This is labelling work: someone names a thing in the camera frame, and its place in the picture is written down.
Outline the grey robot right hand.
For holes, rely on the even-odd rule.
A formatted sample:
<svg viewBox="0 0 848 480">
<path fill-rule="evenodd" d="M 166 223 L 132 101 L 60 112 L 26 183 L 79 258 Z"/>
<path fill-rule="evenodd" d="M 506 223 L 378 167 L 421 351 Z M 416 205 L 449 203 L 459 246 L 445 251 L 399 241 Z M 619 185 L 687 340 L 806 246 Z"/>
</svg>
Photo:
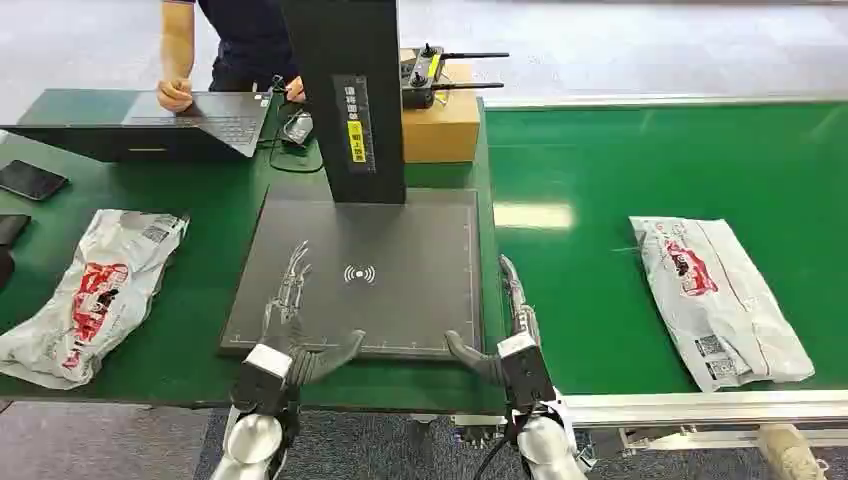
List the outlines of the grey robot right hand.
<svg viewBox="0 0 848 480">
<path fill-rule="evenodd" d="M 540 344 L 539 325 L 534 308 L 526 301 L 523 284 L 513 262 L 504 254 L 498 257 L 499 265 L 504 275 L 504 288 L 509 296 L 511 334 L 529 334 Z M 493 385 L 506 387 L 507 378 L 503 372 L 501 360 L 496 355 L 488 355 L 466 345 L 460 335 L 453 330 L 444 333 L 451 355 L 476 373 L 482 379 Z"/>
</svg>

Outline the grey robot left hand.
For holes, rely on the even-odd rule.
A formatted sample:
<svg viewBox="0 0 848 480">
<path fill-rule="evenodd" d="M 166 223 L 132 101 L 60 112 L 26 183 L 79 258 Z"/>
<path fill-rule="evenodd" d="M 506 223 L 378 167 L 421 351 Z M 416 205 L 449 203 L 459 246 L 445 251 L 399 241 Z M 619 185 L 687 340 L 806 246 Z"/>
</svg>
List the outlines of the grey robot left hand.
<svg viewBox="0 0 848 480">
<path fill-rule="evenodd" d="M 277 294 L 265 306 L 259 343 L 291 359 L 286 385 L 292 388 L 315 383 L 353 360 L 360 352 L 366 333 L 353 330 L 347 340 L 322 352 L 305 346 L 301 306 L 311 264 L 308 241 L 292 252 Z"/>
</svg>

